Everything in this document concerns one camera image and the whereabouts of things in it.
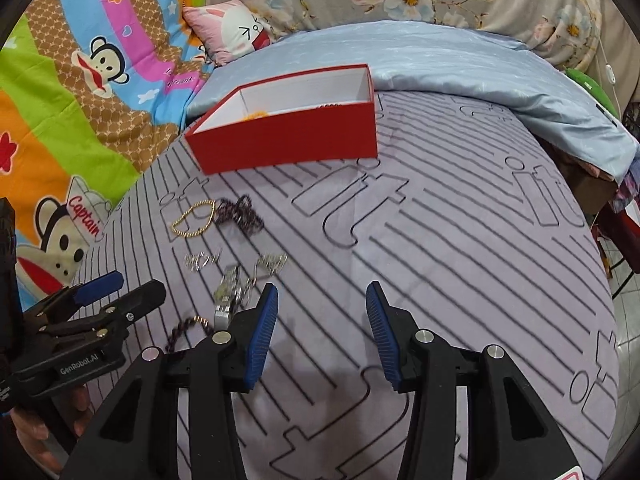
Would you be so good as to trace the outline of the person's left hand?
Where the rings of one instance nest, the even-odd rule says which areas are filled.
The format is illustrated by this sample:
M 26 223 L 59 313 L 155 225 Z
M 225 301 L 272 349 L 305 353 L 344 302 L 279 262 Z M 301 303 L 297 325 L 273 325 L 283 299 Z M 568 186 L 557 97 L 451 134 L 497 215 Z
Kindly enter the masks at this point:
M 66 391 L 70 402 L 70 420 L 74 433 L 81 437 L 92 419 L 90 408 L 90 396 L 85 385 Z M 17 439 L 25 452 L 32 458 L 49 476 L 57 477 L 63 470 L 63 465 L 51 452 L 47 440 L 50 437 L 49 428 L 42 419 L 33 411 L 25 411 L 14 408 L 10 411 L 10 417 L 16 429 Z

